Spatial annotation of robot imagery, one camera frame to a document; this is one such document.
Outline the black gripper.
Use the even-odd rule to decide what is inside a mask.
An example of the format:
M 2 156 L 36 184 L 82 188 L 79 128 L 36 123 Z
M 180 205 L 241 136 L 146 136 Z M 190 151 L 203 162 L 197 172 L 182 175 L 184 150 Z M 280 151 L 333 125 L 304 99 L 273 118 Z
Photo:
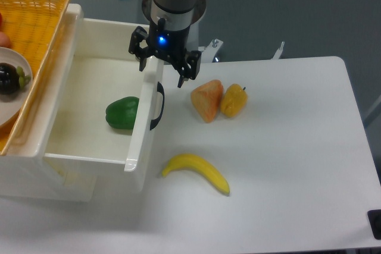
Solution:
M 166 30 L 166 20 L 158 25 L 150 20 L 149 33 L 137 26 L 131 34 L 129 53 L 139 61 L 139 71 L 143 71 L 152 55 L 170 63 L 179 73 L 178 88 L 188 80 L 195 80 L 201 65 L 201 51 L 186 51 L 189 29 Z

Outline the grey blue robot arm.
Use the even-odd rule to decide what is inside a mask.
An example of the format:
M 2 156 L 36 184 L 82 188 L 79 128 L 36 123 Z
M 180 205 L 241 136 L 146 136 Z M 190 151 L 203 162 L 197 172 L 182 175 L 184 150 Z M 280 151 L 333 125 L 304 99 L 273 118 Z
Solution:
M 188 45 L 197 0 L 151 0 L 149 29 L 139 26 L 130 38 L 129 53 L 139 60 L 143 71 L 154 56 L 178 72 L 178 87 L 199 73 L 201 51 Z

